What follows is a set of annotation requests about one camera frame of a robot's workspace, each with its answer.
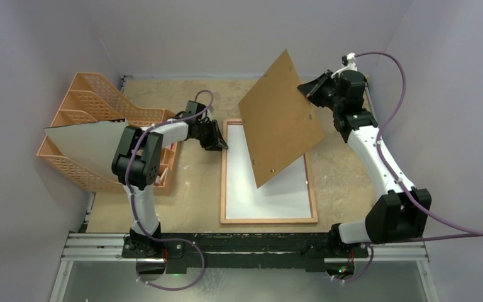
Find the brown cardboard board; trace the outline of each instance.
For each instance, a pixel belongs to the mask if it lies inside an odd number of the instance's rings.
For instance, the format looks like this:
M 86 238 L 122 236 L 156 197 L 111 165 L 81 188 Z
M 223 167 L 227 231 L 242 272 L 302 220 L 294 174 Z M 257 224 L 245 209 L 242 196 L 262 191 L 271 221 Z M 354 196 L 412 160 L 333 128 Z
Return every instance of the brown cardboard board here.
M 239 103 L 257 187 L 324 138 L 285 50 Z

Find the white board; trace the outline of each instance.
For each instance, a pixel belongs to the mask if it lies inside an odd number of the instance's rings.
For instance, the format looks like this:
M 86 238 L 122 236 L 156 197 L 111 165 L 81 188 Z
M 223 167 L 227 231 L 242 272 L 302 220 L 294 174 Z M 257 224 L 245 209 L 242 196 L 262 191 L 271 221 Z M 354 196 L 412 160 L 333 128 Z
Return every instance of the white board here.
M 228 125 L 227 220 L 312 218 L 304 156 L 257 188 L 242 125 Z
M 112 173 L 112 160 L 128 122 L 99 121 L 43 129 L 63 156 L 68 157 L 109 179 L 118 181 Z

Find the whiteboard with wooden frame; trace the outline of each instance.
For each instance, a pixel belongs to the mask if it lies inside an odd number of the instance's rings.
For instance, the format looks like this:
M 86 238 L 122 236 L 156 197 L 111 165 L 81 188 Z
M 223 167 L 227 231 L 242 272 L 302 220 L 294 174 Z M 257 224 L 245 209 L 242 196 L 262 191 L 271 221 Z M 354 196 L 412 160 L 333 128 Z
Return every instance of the whiteboard with wooden frame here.
M 242 120 L 224 120 L 223 138 L 222 224 L 318 222 L 308 153 L 257 188 Z

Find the glass panel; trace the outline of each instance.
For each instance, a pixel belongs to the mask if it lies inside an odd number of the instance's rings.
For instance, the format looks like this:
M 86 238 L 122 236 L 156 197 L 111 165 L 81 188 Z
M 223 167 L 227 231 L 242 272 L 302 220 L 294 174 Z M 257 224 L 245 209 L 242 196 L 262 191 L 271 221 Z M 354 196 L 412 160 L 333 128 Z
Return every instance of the glass panel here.
M 357 265 L 357 271 L 363 267 Z M 164 275 L 157 284 L 184 286 L 198 269 Z M 374 262 L 356 281 L 330 282 L 302 269 L 207 269 L 197 285 L 168 292 L 136 282 L 134 262 L 75 262 L 64 301 L 426 301 L 415 262 Z

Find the cardboard sheet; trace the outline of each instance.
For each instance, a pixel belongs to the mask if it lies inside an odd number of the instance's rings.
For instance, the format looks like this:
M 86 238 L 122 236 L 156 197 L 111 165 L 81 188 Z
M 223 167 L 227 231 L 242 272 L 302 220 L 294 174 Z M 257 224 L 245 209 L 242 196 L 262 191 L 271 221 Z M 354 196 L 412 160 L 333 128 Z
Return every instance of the cardboard sheet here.
M 114 152 L 128 122 L 99 121 L 43 129 L 62 155 L 78 162 L 111 181 Z
M 285 50 L 240 101 L 240 114 L 257 187 L 325 136 Z

